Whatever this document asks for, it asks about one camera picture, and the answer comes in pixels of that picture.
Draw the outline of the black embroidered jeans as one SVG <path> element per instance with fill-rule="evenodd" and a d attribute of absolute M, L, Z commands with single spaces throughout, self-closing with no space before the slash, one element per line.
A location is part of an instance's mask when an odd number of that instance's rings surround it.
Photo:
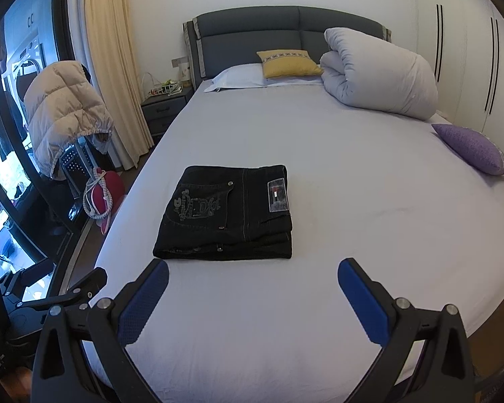
<path fill-rule="evenodd" d="M 161 259 L 238 261 L 292 257 L 288 171 L 190 166 L 159 226 Z"/>

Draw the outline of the black metal chair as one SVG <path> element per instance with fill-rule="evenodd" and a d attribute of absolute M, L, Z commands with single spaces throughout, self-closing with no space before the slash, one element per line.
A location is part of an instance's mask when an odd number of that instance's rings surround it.
<path fill-rule="evenodd" d="M 101 153 L 89 140 L 81 138 L 79 144 L 91 168 L 93 167 L 93 161 L 99 168 L 105 170 L 113 167 L 113 162 L 109 155 Z M 74 145 L 65 149 L 61 155 L 60 168 L 70 186 L 73 198 L 79 199 L 83 194 L 89 173 Z"/>

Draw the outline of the white bed sheet mattress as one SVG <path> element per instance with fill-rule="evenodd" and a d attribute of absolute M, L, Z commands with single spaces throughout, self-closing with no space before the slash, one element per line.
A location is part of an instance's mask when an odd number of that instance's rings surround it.
<path fill-rule="evenodd" d="M 456 305 L 468 333 L 504 299 L 504 177 L 466 165 L 431 122 L 346 107 L 321 86 L 196 92 L 102 245 L 103 296 L 152 260 L 194 165 L 285 166 L 293 255 L 169 262 L 127 348 L 164 402 L 342 402 L 379 350 L 339 287 L 346 257 L 418 308 Z"/>

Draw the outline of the beige puffer jacket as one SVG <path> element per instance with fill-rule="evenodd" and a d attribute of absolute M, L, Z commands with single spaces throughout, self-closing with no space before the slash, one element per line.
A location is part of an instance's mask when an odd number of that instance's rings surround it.
<path fill-rule="evenodd" d="M 52 180 L 64 180 L 60 158 L 85 137 L 108 152 L 114 121 L 101 96 L 74 60 L 50 64 L 29 85 L 23 104 L 36 164 Z"/>

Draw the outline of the dark grey nightstand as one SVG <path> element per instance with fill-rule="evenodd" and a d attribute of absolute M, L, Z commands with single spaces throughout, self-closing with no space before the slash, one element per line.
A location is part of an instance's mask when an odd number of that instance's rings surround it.
<path fill-rule="evenodd" d="M 151 96 L 141 104 L 144 119 L 155 145 L 161 140 L 193 94 L 192 87 L 184 87 L 178 94 Z"/>

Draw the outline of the purple cushion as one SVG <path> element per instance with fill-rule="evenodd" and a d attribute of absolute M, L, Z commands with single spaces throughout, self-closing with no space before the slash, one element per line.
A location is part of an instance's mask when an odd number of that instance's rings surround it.
<path fill-rule="evenodd" d="M 487 136 L 456 125 L 431 126 L 440 139 L 467 164 L 489 176 L 504 175 L 504 152 Z"/>

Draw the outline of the cream curtain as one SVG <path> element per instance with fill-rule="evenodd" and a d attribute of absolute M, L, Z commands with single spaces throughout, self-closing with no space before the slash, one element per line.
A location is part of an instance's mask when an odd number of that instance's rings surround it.
<path fill-rule="evenodd" d="M 102 98 L 115 124 L 123 169 L 135 168 L 154 145 L 141 103 L 128 0 L 84 0 L 87 38 Z"/>

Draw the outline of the white pillow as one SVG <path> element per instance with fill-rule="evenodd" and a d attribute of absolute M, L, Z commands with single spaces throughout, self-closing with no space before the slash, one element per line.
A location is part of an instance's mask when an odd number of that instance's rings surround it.
<path fill-rule="evenodd" d="M 317 86 L 322 85 L 321 76 L 290 76 L 266 78 L 261 64 L 239 64 L 220 72 L 210 80 L 204 92 L 218 92 L 229 89 L 252 89 L 275 86 Z"/>

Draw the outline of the grey upholstered headboard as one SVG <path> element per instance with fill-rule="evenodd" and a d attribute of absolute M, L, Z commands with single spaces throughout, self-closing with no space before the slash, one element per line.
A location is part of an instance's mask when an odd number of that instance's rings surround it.
<path fill-rule="evenodd" d="M 348 27 L 390 42 L 382 24 L 347 12 L 300 5 L 259 5 L 205 13 L 183 24 L 193 88 L 223 70 L 259 61 L 257 52 L 301 49 L 315 62 L 330 50 L 323 34 Z"/>

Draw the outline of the rolled white duvet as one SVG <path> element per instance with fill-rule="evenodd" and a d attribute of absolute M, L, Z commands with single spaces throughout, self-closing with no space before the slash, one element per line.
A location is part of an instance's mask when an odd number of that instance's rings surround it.
<path fill-rule="evenodd" d="M 422 121 L 438 106 L 428 61 L 405 48 L 347 27 L 331 27 L 320 58 L 325 90 L 340 103 Z"/>

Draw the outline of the yellow cushion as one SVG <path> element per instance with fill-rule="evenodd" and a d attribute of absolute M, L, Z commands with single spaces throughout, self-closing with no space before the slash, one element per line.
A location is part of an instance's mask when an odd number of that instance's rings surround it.
<path fill-rule="evenodd" d="M 323 70 L 306 50 L 274 49 L 257 51 L 265 78 L 319 77 Z"/>

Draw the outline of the white wardrobe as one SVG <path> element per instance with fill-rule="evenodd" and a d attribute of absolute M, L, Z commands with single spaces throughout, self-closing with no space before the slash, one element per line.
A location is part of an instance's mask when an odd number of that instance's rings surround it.
<path fill-rule="evenodd" d="M 417 51 L 431 65 L 438 111 L 504 152 L 504 18 L 491 0 L 416 0 Z"/>

